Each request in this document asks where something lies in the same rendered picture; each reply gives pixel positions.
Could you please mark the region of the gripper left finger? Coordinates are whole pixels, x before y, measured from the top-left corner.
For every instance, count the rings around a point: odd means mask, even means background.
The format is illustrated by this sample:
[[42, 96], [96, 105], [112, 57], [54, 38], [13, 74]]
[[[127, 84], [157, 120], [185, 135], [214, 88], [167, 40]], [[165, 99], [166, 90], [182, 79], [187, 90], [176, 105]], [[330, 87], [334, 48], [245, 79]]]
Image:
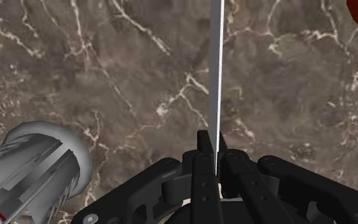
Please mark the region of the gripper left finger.
[[182, 160], [163, 158], [78, 212], [71, 224], [223, 224], [207, 130]]

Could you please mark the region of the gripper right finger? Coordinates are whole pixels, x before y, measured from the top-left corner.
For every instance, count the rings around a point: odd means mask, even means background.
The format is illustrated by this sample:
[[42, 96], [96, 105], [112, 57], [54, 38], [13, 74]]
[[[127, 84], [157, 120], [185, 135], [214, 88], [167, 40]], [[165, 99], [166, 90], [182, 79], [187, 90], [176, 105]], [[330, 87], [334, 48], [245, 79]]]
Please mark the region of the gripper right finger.
[[358, 191], [284, 159], [257, 162], [221, 137], [219, 224], [358, 224]]

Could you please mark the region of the thin grey plate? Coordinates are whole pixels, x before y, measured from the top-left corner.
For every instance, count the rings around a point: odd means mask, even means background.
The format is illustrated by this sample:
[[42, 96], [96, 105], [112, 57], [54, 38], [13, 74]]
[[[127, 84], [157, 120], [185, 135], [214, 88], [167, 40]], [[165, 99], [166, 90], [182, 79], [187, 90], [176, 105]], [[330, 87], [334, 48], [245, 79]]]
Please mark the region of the thin grey plate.
[[210, 0], [208, 134], [217, 176], [221, 124], [221, 84], [224, 36], [224, 0]]

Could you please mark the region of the grey ribbed cylinder appliance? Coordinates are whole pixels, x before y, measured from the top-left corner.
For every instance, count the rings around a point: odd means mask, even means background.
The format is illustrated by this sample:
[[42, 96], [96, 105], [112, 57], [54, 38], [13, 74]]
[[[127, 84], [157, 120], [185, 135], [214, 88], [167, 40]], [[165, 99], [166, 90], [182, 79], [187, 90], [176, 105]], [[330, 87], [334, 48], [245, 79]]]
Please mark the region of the grey ribbed cylinder appliance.
[[65, 127], [24, 122], [0, 145], [0, 224], [50, 224], [92, 177], [86, 144]]

